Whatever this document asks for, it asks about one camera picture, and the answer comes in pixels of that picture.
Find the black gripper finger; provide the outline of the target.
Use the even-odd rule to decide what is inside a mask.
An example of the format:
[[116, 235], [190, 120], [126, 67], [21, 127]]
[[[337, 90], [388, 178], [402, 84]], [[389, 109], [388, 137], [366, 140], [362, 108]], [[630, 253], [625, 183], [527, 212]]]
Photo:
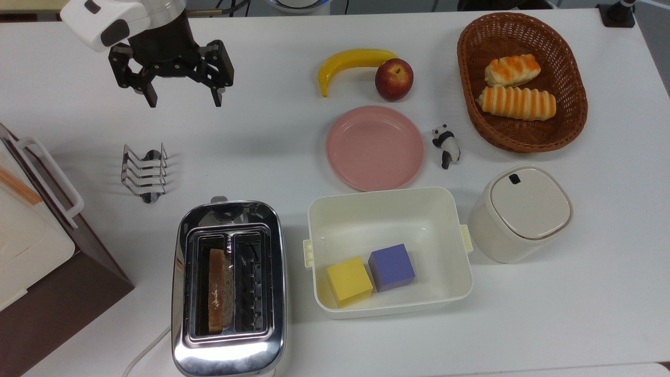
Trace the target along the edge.
[[129, 66], [133, 59], [131, 46], [118, 43], [108, 53], [108, 60], [117, 84], [121, 88], [131, 88], [137, 94], [143, 95], [149, 107], [157, 107], [158, 96], [153, 88], [152, 81], [158, 76], [158, 65], [143, 66], [139, 72], [132, 72]]
[[211, 92], [216, 107], [222, 106], [222, 94], [233, 86], [235, 69], [221, 40], [214, 40], [206, 46], [195, 45], [193, 67], [187, 70], [187, 77], [206, 85]]

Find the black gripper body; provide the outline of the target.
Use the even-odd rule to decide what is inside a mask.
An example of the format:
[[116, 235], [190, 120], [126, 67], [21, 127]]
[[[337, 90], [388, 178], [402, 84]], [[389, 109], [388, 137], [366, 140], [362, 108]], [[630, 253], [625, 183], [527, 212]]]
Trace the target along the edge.
[[184, 10], [176, 19], [164, 26], [148, 29], [128, 39], [132, 57], [142, 68], [134, 72], [140, 77], [155, 65], [166, 66], [161, 77], [189, 77], [201, 80], [197, 72], [201, 65], [199, 46], [195, 43], [191, 25]]

